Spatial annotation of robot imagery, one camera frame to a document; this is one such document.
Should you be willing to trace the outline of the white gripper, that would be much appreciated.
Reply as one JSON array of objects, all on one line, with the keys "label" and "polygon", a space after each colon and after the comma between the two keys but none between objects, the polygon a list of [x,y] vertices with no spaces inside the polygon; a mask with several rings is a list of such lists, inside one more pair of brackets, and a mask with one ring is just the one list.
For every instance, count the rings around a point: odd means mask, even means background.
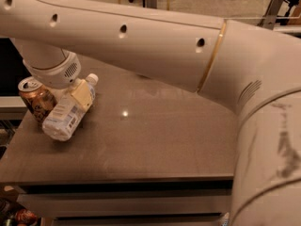
[{"label": "white gripper", "polygon": [[85,112],[91,107],[89,83],[85,79],[77,78],[81,72],[81,64],[75,53],[69,52],[65,60],[49,69],[34,68],[26,62],[24,65],[35,79],[47,87],[54,88],[53,94],[57,101],[68,93],[69,90],[65,88],[75,81],[70,88],[71,97]]}]

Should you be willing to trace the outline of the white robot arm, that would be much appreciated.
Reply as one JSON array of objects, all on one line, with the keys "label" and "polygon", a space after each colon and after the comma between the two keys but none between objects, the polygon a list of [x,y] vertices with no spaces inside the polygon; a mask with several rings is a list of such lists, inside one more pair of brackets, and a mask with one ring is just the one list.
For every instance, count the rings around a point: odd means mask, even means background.
[{"label": "white robot arm", "polygon": [[88,0],[0,0],[0,33],[65,88],[51,47],[195,92],[239,119],[231,226],[301,226],[301,40],[197,14]]}]

